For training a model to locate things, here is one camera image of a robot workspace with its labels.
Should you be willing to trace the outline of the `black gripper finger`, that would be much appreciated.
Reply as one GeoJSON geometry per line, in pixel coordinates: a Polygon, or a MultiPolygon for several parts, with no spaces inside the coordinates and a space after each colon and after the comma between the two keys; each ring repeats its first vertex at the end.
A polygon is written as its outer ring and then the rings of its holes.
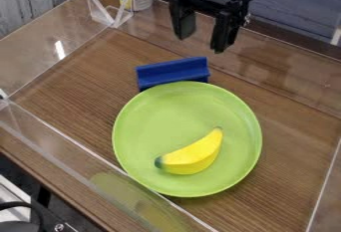
{"type": "Polygon", "coordinates": [[[169,0],[169,17],[173,34],[183,40],[195,31],[195,13],[187,0],[169,0]]]}
{"type": "Polygon", "coordinates": [[[239,24],[239,17],[231,12],[220,10],[216,13],[209,38],[209,48],[216,54],[221,53],[233,44],[239,24]]]}

